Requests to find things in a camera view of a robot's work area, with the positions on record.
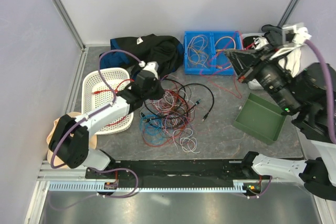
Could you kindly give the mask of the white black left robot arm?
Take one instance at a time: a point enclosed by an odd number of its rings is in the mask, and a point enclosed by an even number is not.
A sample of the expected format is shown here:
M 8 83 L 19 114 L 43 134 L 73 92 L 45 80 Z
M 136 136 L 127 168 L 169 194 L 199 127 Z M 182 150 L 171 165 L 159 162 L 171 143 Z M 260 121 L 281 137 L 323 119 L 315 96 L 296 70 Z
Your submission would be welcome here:
M 74 169 L 83 165 L 97 170 L 103 178 L 111 178 L 115 173 L 112 158 L 102 150 L 90 148 L 89 140 L 112 121 L 133 113 L 146 100 L 163 97 L 158 68 L 157 62 L 149 62 L 137 74 L 135 81 L 114 94 L 111 101 L 77 117 L 62 116 L 48 145 L 53 154 L 51 167 L 60 167 L 54 164 L 58 157 L 62 166 Z

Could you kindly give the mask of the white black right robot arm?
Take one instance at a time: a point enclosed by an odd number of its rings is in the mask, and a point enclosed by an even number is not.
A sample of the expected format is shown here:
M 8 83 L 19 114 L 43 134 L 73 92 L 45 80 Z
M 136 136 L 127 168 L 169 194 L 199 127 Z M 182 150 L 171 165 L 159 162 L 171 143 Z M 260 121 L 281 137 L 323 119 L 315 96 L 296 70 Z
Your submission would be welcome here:
M 279 64 L 279 59 L 296 49 L 290 43 L 266 45 L 260 49 L 227 49 L 225 55 L 237 73 L 238 81 L 257 80 L 281 108 L 283 115 L 292 115 L 293 125 L 319 152 L 319 157 L 298 162 L 271 158 L 248 152 L 240 166 L 248 179 L 257 174 L 278 177 L 302 184 L 311 194 L 335 200 L 335 70 L 326 63 L 319 49 L 309 40 L 304 42 L 317 62 L 298 75 Z

